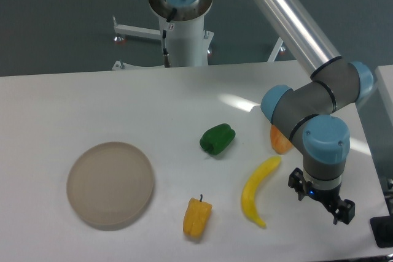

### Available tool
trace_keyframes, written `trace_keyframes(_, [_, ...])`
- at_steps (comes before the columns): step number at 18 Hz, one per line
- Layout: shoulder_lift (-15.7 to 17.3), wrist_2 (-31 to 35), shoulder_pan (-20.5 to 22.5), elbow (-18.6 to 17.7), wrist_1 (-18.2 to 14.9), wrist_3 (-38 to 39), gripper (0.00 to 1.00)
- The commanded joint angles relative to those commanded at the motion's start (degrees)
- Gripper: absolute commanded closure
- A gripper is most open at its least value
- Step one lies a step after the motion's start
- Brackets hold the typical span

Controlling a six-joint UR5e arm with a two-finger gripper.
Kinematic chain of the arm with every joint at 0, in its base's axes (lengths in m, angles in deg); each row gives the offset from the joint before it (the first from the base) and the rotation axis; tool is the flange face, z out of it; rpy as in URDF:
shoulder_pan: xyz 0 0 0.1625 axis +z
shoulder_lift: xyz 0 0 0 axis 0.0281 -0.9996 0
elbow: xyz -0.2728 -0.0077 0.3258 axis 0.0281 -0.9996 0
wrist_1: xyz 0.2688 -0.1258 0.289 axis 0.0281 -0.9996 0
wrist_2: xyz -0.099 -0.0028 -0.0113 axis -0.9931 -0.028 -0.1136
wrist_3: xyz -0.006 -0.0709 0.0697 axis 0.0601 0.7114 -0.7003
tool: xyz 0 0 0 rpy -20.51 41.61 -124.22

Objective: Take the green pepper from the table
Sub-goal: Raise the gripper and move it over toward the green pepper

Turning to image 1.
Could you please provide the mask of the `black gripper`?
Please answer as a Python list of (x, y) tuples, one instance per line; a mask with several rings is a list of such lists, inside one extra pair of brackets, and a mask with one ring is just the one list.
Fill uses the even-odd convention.
[(299, 201), (308, 196), (323, 204), (333, 215), (334, 225), (338, 222), (350, 224), (356, 214), (356, 204), (351, 200), (340, 198), (341, 183), (331, 183), (327, 188), (321, 185), (322, 182), (313, 183), (306, 180), (303, 171), (299, 168), (295, 168), (288, 179), (288, 186), (295, 190)]

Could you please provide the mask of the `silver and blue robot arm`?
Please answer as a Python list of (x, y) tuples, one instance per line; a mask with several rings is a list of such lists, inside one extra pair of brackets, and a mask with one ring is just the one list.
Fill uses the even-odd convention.
[[(202, 24), (212, 0), (149, 0), (160, 19), (158, 39), (165, 67), (204, 66), (208, 47)], [(298, 0), (254, 0), (279, 37), (310, 76), (297, 90), (270, 89), (261, 109), (270, 123), (303, 155), (303, 166), (289, 176), (299, 198), (320, 202), (334, 222), (350, 223), (355, 204), (339, 192), (349, 153), (349, 129), (333, 114), (360, 101), (373, 88), (366, 65), (343, 59)]]

